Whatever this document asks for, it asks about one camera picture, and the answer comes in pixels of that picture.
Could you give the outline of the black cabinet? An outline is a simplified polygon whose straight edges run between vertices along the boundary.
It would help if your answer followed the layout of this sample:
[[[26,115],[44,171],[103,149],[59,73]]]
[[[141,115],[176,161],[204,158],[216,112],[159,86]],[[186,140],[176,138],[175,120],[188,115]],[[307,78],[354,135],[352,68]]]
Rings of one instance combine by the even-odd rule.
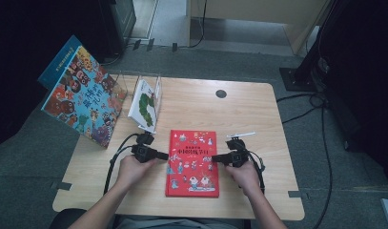
[[[133,0],[100,0],[110,55],[121,54],[136,22]]]

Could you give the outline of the red picture book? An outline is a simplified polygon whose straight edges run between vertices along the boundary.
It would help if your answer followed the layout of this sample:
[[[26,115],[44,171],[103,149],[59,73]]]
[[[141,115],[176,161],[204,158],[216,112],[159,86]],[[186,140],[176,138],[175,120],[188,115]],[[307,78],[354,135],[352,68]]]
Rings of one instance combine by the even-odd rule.
[[[169,198],[218,198],[214,131],[171,130],[165,195]]]

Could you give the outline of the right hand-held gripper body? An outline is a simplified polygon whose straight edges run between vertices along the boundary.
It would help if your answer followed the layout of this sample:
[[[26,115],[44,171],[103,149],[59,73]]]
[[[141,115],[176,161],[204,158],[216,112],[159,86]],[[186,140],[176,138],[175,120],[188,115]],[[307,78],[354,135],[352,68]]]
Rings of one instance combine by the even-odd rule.
[[[241,167],[246,161],[249,160],[249,157],[251,156],[251,153],[246,148],[244,141],[240,139],[241,136],[246,135],[251,135],[251,133],[230,135],[230,140],[226,142],[228,148],[231,150],[231,163],[236,168]]]

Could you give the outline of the person's gray clothing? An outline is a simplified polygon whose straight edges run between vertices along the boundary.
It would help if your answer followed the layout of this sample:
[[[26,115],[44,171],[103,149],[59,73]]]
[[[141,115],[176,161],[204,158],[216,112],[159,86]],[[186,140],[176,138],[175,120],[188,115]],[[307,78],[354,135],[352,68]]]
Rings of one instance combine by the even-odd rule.
[[[113,229],[246,229],[244,219],[167,218],[154,216],[121,216]]]

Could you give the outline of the dark curtain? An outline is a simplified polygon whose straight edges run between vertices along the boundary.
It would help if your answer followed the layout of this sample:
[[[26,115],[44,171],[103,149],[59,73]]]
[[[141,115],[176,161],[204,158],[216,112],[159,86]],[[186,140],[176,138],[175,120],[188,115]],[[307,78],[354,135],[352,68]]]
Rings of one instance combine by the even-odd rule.
[[[324,82],[351,115],[349,138],[388,178],[388,0],[337,0],[321,50]]]
[[[45,96],[37,78],[71,36],[98,57],[106,47],[100,0],[0,0],[0,144]]]

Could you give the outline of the person's left hand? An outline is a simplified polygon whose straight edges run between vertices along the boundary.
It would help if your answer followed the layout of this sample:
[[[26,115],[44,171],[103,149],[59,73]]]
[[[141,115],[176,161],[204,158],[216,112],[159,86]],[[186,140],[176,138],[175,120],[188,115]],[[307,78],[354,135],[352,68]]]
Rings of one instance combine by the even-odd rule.
[[[156,162],[156,159],[151,159],[141,163],[134,156],[125,156],[120,162],[115,186],[123,191],[130,190]]]

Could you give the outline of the person's right hand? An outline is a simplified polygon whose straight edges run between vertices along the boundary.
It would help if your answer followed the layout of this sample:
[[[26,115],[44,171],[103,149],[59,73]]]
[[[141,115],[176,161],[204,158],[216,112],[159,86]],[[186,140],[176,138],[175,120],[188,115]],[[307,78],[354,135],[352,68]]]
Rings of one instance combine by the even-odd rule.
[[[245,196],[261,193],[259,178],[252,162],[247,161],[239,168],[226,166],[225,170],[243,190]]]

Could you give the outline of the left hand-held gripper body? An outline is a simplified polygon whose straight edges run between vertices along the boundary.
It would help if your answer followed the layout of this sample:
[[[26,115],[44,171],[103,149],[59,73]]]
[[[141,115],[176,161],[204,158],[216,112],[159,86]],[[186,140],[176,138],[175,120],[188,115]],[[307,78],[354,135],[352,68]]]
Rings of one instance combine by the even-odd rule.
[[[132,153],[140,163],[145,163],[151,159],[157,158],[157,150],[150,147],[153,141],[154,137],[148,131],[137,136],[136,143],[132,146]]]

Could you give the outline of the blue animal picture book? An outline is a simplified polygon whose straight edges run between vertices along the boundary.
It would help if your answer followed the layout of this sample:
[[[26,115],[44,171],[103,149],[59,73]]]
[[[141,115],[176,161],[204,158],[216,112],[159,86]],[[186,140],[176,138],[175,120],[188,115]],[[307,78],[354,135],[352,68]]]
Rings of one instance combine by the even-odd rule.
[[[42,111],[107,148],[127,93],[126,86],[79,46]]]

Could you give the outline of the gray tape strip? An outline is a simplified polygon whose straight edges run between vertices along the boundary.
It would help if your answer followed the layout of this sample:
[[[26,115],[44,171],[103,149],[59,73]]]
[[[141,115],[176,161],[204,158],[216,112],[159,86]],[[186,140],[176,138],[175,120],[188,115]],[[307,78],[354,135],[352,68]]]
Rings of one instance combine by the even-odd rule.
[[[290,190],[288,192],[288,195],[290,198],[302,198],[302,199],[308,199],[309,195],[306,192],[303,191],[292,191]]]
[[[62,181],[54,181],[52,184],[51,184],[51,188],[52,189],[55,189],[55,190],[65,190],[65,191],[69,191],[72,187],[72,184],[71,183],[68,183],[68,182],[62,182]]]

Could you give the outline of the white book with green caterpillar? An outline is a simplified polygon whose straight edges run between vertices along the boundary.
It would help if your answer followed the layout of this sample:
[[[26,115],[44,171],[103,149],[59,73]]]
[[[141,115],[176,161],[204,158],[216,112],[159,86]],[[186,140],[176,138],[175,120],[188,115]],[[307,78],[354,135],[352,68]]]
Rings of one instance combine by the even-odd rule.
[[[133,101],[128,117],[140,129],[155,133],[155,127],[162,96],[161,78],[144,78],[139,76],[133,92]]]

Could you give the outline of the black metal stand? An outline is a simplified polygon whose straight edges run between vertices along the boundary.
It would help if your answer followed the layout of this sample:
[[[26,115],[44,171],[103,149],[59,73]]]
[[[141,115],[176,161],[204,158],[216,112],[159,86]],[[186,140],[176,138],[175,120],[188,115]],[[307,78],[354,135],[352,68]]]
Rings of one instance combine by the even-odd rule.
[[[279,69],[280,76],[287,91],[315,92],[317,90],[313,79],[313,70],[316,68],[317,62],[320,59],[323,61],[327,60],[322,54],[322,43],[337,20],[341,1],[342,0],[329,1],[328,12],[318,30],[316,41],[307,52],[301,64],[297,68]]]

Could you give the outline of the clear acrylic book rack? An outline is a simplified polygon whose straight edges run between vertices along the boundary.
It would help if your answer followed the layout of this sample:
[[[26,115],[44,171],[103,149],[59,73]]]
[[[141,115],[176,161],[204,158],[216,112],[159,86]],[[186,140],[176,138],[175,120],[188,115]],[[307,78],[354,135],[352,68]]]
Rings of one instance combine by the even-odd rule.
[[[151,134],[156,132],[162,99],[162,78],[149,75],[111,73],[111,77],[126,90],[126,97],[115,130],[127,122]]]

